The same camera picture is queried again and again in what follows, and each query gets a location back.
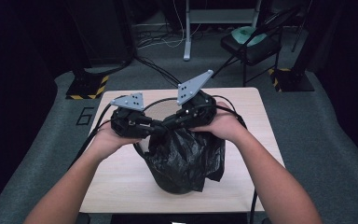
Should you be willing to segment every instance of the black plastic bag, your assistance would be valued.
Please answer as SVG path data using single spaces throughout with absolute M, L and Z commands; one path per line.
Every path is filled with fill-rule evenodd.
M 174 194 L 202 191 L 205 177 L 220 181 L 225 166 L 225 141 L 211 133 L 187 129 L 151 135 L 148 152 L 135 145 L 157 184 Z

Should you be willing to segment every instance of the wire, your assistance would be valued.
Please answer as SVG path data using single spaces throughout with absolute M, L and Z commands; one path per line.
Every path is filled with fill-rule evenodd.
M 224 96 L 221 96 L 221 95 L 213 95 L 212 97 L 217 97 L 217 98 L 222 98 L 222 99 L 225 99 L 232 107 L 232 109 L 234 110 L 235 113 L 237 113 L 237 111 L 235 110 L 235 107 L 234 105 L 228 100 L 228 98 L 224 97 Z
M 155 46 L 155 45 L 160 45 L 160 44 L 170 44 L 170 43 L 176 43 L 176 42 L 182 42 L 183 40 L 173 40 L 173 41 L 165 41 L 163 40 L 163 42 L 159 42 L 159 43 L 154 43 L 154 44 L 148 44 L 146 46 L 140 47 L 138 49 L 144 49 L 147 47 L 151 47 L 151 46 Z
M 208 0 L 205 0 L 205 9 L 207 6 L 208 6 Z M 200 27 L 201 27 L 201 23 L 199 23 L 199 26 L 197 26 L 197 29 L 193 32 L 193 34 L 195 34 L 199 30 Z
M 150 59 L 147 58 L 140 58 L 138 56 L 134 57 L 135 60 L 137 60 L 140 63 L 143 63 L 146 66 L 149 66 L 151 68 L 153 68 L 154 70 L 158 71 L 170 84 L 172 84 L 175 88 L 177 88 L 178 84 L 180 84 L 181 82 L 171 73 L 169 73 L 168 71 L 166 71 L 165 69 L 157 66 L 155 63 L 153 63 L 153 61 L 151 61 Z
M 103 77 L 103 76 L 108 76 L 108 75 L 111 75 L 113 73 L 116 73 L 122 69 L 124 69 L 125 67 L 127 67 L 129 64 L 130 64 L 131 61 L 125 61 L 123 63 L 120 64 L 119 67 L 117 68 L 112 68 L 112 69 L 108 69 L 106 71 L 103 71 L 103 72 L 99 72 L 99 73 L 91 73 L 91 72 L 86 72 L 86 74 L 90 75 L 90 76 L 94 76 L 94 77 Z
M 102 119 L 104 117 L 104 114 L 106 114 L 106 112 L 107 112 L 107 110 L 109 109 L 110 106 L 111 105 L 108 104 L 106 106 L 106 108 L 103 110 L 103 112 L 101 113 L 101 116 L 97 121 L 97 124 L 95 125 L 94 129 L 91 131 L 89 136 L 87 137 L 86 141 L 83 143 L 82 147 L 78 150 L 77 155 L 76 155 L 75 159 L 72 161 L 71 165 L 69 165 L 68 170 L 75 164 L 75 162 L 80 158 L 80 156 L 83 154 L 83 152 L 87 149 L 87 147 L 89 146 L 91 140 L 97 134 L 97 132 L 101 128 L 101 126 L 103 126 L 105 123 L 110 121 L 110 120 L 108 120 L 108 121 L 105 121 L 103 124 L 101 124 L 101 121 L 102 121 Z
M 254 197 L 252 199 L 252 207 L 251 207 L 251 217 L 250 217 L 250 221 L 249 224 L 254 224 L 254 219 L 255 219 L 255 202 L 257 200 L 257 192 L 254 192 Z
M 150 108 L 153 105 L 165 102 L 165 101 L 170 101 L 170 100 L 174 100 L 177 101 L 177 97 L 170 97 L 170 98 L 165 98 L 165 99 L 161 99 L 161 100 L 157 100 L 156 102 L 151 103 L 150 105 L 146 106 L 144 110 Z
M 151 23 L 151 24 L 135 24 L 132 27 L 138 27 L 138 26 L 158 26 L 158 25 L 166 25 L 166 23 Z
M 240 122 L 240 124 L 247 129 L 245 122 L 243 121 L 243 118 L 241 115 L 237 114 L 237 112 L 235 112 L 234 110 L 231 110 L 230 108 L 227 107 L 223 107 L 221 105 L 195 105 L 193 108 L 194 109 L 199 109 L 199 108 L 205 108 L 205 107 L 212 107 L 212 108 L 217 108 L 217 109 L 221 109 L 224 111 L 227 111 L 231 114 L 233 114 L 235 116 L 235 118 Z
M 162 33 L 162 31 L 160 31 L 163 27 L 166 27 L 166 31 L 163 33 L 163 35 L 156 35 L 156 36 L 152 36 L 152 33 Z M 161 25 L 157 30 L 155 31 L 142 31 L 138 33 L 138 38 L 146 38 L 144 40 L 140 40 L 140 42 L 138 43 L 138 49 L 142 49 L 144 47 L 147 47 L 148 45 L 150 45 L 151 43 L 153 43 L 156 40 L 161 40 L 165 37 L 172 37 L 172 34 L 169 32 L 167 24 L 165 25 Z
M 183 24 L 182 24 L 182 21 L 180 20 L 179 13 L 178 13 L 178 10 L 177 10 L 177 8 L 176 8 L 175 0 L 172 0 L 172 2 L 173 2 L 173 7 L 174 7 L 174 9 L 175 9 L 176 17 L 178 18 L 179 23 L 180 23 L 180 28 L 182 29 L 182 38 L 181 38 L 179 44 L 177 44 L 177 45 L 175 45 L 175 46 L 171 46 L 171 45 L 167 44 L 167 46 L 168 46 L 168 47 L 171 47 L 171 48 L 176 48 L 176 47 L 178 47 L 178 46 L 183 42 L 183 40 L 185 40 L 185 30 L 183 29 Z

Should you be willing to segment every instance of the black curtain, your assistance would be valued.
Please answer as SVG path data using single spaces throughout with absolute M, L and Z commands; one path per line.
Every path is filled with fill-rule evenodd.
M 34 141 L 57 86 L 26 25 L 0 0 L 0 193 Z
M 340 126 L 358 146 L 358 1 L 331 0 L 323 4 L 340 11 L 321 34 L 324 41 L 310 70 L 324 86 Z
M 65 0 L 7 1 L 54 77 L 72 70 L 71 64 L 62 52 L 67 48 L 69 49 L 66 51 L 72 51 L 72 58 L 78 61 L 76 63 L 79 67 L 91 67 Z M 57 25 L 65 31 L 70 43 L 60 39 Z
M 141 23 L 154 16 L 159 8 L 155 0 L 128 0 L 130 14 L 135 23 Z

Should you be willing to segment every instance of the right arm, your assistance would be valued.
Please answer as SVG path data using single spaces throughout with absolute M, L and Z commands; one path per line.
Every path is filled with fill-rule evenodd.
M 210 125 L 193 131 L 211 132 L 238 148 L 272 223 L 322 223 L 308 193 L 233 115 L 218 110 Z

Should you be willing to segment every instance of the gray metal bracket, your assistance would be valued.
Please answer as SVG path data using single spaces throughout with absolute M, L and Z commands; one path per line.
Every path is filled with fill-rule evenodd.
M 208 70 L 207 72 L 197 77 L 191 78 L 187 82 L 178 84 L 177 104 L 182 105 L 185 102 L 189 101 L 191 98 L 193 98 L 212 75 L 213 71 Z
M 134 93 L 128 96 L 119 97 L 110 102 L 110 105 L 117 105 L 120 107 L 133 109 L 137 111 L 144 111 L 144 96 L 141 92 Z

